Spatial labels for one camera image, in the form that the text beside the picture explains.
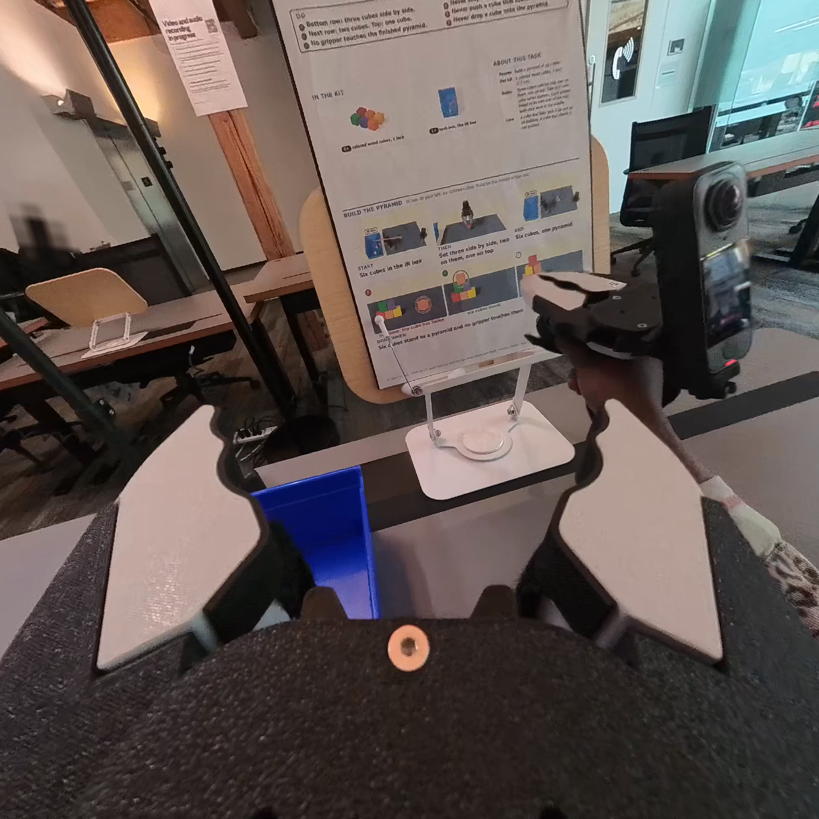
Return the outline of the person's right hand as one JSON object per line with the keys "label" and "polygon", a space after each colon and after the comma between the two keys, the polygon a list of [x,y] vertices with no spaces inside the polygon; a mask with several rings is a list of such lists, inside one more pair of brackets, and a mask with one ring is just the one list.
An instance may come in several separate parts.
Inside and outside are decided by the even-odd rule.
{"label": "person's right hand", "polygon": [[620,360],[584,346],[565,346],[572,364],[570,388],[590,410],[604,409],[609,401],[622,404],[640,423],[666,441],[673,429],[662,407],[663,370],[653,357]]}

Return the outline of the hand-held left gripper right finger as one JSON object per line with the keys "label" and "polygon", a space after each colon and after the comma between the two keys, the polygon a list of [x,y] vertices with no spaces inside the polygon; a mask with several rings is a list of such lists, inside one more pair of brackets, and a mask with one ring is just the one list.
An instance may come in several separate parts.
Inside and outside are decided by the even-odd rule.
{"label": "hand-held left gripper right finger", "polygon": [[575,484],[517,583],[529,619],[616,650],[640,634],[714,666],[723,659],[699,486],[619,401],[596,415]]}

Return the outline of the long office desk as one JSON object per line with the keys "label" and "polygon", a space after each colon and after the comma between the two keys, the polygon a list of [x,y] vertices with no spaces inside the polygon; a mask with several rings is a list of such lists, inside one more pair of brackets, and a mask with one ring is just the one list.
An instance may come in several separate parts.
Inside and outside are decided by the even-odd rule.
{"label": "long office desk", "polygon": [[109,382],[149,383],[188,376],[196,365],[230,351],[238,337],[215,292],[150,306],[132,320],[137,343],[85,357],[90,328],[48,331],[36,344],[58,369],[87,388]]}

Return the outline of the wooden top office desk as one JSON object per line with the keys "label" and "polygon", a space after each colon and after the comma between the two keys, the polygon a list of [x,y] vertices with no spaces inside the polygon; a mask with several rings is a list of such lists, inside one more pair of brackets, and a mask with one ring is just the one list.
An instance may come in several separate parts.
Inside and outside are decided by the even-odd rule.
{"label": "wooden top office desk", "polygon": [[242,283],[239,289],[248,304],[279,300],[314,393],[322,404],[326,404],[326,374],[319,371],[312,349],[299,323],[299,316],[315,314],[321,309],[305,254],[298,253],[267,261],[256,276],[249,282]]}

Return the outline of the black office chair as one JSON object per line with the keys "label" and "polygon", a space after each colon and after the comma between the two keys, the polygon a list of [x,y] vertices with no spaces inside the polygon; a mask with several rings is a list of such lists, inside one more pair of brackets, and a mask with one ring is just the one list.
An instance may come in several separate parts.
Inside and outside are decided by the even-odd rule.
{"label": "black office chair", "polygon": [[625,227],[651,227],[655,193],[667,179],[631,179],[630,173],[703,155],[709,143],[713,106],[684,115],[634,122],[630,134],[629,167],[619,220]]}

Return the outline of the white paper notice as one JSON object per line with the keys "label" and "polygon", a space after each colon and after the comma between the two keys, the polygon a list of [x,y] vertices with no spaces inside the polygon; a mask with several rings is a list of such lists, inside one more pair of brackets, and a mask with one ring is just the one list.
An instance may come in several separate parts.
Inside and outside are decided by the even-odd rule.
{"label": "white paper notice", "polygon": [[247,107],[212,1],[151,1],[153,15],[196,116]]}

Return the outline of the small wooden display board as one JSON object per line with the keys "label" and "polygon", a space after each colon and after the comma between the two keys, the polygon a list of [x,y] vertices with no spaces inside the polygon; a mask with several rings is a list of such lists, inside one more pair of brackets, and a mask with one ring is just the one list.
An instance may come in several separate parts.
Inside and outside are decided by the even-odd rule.
{"label": "small wooden display board", "polygon": [[126,314],[142,314],[148,302],[113,270],[93,268],[30,284],[26,297],[71,327]]}

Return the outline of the clear acrylic stand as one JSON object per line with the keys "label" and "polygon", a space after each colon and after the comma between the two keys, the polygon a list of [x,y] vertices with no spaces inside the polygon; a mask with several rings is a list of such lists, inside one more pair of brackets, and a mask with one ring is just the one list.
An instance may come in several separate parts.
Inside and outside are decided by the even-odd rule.
{"label": "clear acrylic stand", "polygon": [[128,350],[140,343],[147,330],[133,327],[134,316],[129,312],[112,314],[104,319],[94,319],[90,325],[87,348],[83,360],[89,360],[115,351]]}

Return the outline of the blue plastic box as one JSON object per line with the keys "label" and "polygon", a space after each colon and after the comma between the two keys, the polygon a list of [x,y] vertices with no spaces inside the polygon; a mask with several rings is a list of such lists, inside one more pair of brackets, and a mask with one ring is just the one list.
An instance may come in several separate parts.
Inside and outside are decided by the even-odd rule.
{"label": "blue plastic box", "polygon": [[281,523],[319,587],[335,590],[350,619],[380,619],[371,528],[359,465],[253,493]]}

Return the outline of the white metal board stand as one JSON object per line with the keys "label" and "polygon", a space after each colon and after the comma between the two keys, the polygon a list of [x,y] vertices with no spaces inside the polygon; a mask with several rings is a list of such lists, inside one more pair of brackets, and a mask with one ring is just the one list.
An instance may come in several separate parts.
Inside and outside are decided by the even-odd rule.
{"label": "white metal board stand", "polygon": [[[525,399],[532,365],[556,355],[532,346],[404,382],[405,396],[424,398],[425,425],[411,428],[405,444],[426,497],[452,500],[573,459],[573,445]],[[513,371],[517,381],[509,401],[435,418],[434,394]]]}

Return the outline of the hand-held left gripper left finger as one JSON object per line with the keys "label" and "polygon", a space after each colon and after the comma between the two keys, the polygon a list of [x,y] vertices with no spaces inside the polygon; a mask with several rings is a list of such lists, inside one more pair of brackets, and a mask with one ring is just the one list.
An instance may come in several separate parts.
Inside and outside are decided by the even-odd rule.
{"label": "hand-held left gripper left finger", "polygon": [[313,572],[243,482],[220,411],[201,406],[120,492],[97,641],[112,672],[172,640],[204,653],[298,619]]}

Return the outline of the wooden post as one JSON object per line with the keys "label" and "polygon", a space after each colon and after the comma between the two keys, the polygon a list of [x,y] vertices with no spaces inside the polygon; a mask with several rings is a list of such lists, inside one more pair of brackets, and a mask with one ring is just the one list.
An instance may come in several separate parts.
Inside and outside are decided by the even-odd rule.
{"label": "wooden post", "polygon": [[266,177],[261,156],[243,110],[206,116],[238,189],[267,261],[296,254],[279,204]]}

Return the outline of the grey metal cabinet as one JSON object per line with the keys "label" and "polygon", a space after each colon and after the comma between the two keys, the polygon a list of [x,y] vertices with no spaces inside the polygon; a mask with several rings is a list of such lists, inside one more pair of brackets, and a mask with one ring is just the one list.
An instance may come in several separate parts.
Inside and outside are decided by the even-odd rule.
{"label": "grey metal cabinet", "polygon": [[91,98],[74,91],[46,95],[44,101],[53,115],[86,124],[144,229],[168,256],[179,292],[191,295],[204,272],[127,125],[99,117]]}

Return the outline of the black tripod pole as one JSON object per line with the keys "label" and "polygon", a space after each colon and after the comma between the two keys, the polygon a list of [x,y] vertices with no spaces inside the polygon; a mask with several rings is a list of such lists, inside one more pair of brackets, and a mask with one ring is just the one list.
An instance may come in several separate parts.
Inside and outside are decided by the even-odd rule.
{"label": "black tripod pole", "polygon": [[119,66],[108,47],[89,7],[84,1],[66,1],[76,28],[93,57],[107,87],[114,97],[138,147],[155,175],[159,187],[174,212],[182,231],[189,241],[202,269],[208,277],[224,311],[229,316],[235,332],[246,347],[260,375],[261,382],[272,396],[285,422],[296,416],[296,397],[281,366],[270,337],[259,322],[249,322],[243,309],[224,277],[210,246],[195,219],[189,203],[158,149],[151,135],[147,120],[142,115]]}
{"label": "black tripod pole", "polygon": [[5,311],[1,312],[1,335],[13,352],[17,354],[57,395],[75,411],[90,433],[96,434],[107,445],[110,454],[132,470],[136,470],[142,460],[142,452],[134,444],[132,436],[117,427],[107,411],[94,404],[56,364],[36,345],[30,335],[12,320]]}

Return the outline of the printed instruction sheet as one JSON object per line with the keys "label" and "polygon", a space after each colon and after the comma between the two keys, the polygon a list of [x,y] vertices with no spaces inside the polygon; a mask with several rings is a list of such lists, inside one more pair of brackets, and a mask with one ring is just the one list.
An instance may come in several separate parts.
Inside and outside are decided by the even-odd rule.
{"label": "printed instruction sheet", "polygon": [[579,2],[272,2],[381,389],[515,353],[591,272]]}

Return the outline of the brown edged office desk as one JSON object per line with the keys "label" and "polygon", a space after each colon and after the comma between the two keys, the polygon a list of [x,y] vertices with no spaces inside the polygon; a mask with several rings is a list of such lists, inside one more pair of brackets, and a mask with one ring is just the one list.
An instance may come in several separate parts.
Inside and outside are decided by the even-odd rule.
{"label": "brown edged office desk", "polygon": [[818,128],[809,128],[632,170],[627,173],[627,179],[669,182],[696,176],[713,166],[739,164],[749,180],[776,177],[788,188],[816,181],[817,163]]}

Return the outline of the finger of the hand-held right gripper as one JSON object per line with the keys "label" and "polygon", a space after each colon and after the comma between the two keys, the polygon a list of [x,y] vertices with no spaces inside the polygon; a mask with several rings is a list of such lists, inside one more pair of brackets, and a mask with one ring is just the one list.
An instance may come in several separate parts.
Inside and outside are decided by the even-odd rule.
{"label": "finger of the hand-held right gripper", "polygon": [[552,309],[575,311],[586,307],[586,294],[558,286],[552,280],[522,280],[521,298],[527,309],[546,314]]}
{"label": "finger of the hand-held right gripper", "polygon": [[594,295],[619,292],[626,286],[626,282],[585,271],[549,271],[535,277],[532,294]]}

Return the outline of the phone icon door window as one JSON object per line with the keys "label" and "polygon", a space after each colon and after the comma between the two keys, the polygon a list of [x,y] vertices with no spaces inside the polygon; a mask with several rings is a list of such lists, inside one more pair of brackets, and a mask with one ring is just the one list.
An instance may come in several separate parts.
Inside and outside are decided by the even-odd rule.
{"label": "phone icon door window", "polygon": [[636,96],[647,8],[646,1],[598,3],[595,22],[602,28],[596,36],[593,55],[601,106]]}

